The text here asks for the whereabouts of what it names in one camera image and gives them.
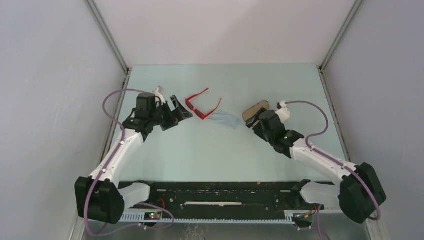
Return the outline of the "brown plaid glasses case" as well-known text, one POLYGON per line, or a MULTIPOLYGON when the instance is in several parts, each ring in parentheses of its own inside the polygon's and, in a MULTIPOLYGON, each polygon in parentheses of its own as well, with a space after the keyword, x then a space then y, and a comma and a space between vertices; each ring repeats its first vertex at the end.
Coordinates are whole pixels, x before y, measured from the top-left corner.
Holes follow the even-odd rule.
POLYGON ((270 109, 270 104, 268 101, 263 100, 256 105, 250 107, 249 109, 245 110, 242 114, 242 119, 245 122, 248 120, 259 120, 259 114, 263 113, 264 111, 268 111, 270 109))

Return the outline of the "light blue cleaning cloth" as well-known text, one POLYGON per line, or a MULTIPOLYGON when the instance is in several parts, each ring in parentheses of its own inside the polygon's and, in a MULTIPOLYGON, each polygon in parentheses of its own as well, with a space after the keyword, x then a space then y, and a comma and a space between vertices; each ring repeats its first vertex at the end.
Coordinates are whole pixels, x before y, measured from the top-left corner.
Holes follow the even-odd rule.
POLYGON ((233 130, 241 124, 241 119, 239 117, 223 110, 218 110, 216 113, 213 113, 207 120, 229 127, 233 130))

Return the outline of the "red sunglasses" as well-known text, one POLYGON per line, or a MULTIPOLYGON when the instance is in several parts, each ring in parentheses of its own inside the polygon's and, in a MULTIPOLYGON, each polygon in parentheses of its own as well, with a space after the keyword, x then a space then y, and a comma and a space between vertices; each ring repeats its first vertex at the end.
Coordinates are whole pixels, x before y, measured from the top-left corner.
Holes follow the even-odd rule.
POLYGON ((222 103, 223 98, 210 92, 209 88, 187 97, 184 102, 196 117, 206 120, 217 111, 222 103))

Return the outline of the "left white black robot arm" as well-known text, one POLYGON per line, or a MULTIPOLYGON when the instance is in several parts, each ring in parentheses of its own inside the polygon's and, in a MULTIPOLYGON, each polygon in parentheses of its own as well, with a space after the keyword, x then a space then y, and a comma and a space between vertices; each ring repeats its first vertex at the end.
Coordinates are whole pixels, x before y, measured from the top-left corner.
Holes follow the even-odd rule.
POLYGON ((149 185, 135 182, 120 188, 119 184, 126 165, 154 127, 166 131, 193 117, 176 96, 170 99, 174 109, 160 93, 143 92, 137 96, 130 115, 118 124, 120 134, 112 149, 88 177, 80 176, 75 182, 79 217, 116 224, 125 210, 139 203, 145 208, 156 206, 158 194, 149 185))

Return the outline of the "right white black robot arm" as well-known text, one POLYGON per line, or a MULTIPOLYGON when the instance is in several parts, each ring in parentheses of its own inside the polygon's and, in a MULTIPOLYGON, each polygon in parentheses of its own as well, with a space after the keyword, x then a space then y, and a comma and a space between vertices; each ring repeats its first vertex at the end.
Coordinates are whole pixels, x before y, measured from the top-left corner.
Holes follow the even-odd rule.
POLYGON ((356 165, 313 146, 310 138, 285 127, 288 108, 248 109, 242 114, 246 127, 267 142, 274 151, 301 162, 327 177, 331 184, 303 180, 291 194, 291 204, 304 209, 309 204, 336 205, 353 222, 381 218, 380 206, 387 200, 375 169, 364 162, 356 165))

